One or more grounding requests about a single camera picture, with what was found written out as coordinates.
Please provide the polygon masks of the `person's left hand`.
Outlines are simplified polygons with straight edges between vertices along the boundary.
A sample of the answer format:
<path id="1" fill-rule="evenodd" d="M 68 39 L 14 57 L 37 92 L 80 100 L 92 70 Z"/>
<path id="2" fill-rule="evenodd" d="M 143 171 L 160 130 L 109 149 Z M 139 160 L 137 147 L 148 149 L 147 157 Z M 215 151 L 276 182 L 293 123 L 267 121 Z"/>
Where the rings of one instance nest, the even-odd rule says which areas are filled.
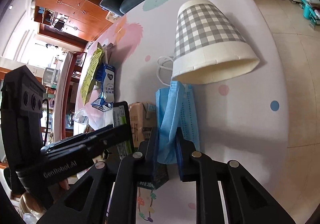
<path id="1" fill-rule="evenodd" d="M 67 191 L 67 190 L 70 189 L 70 185 L 68 183 L 68 179 L 64 179 L 64 180 L 59 182 L 59 189 L 60 190 L 64 190 L 64 191 Z"/>

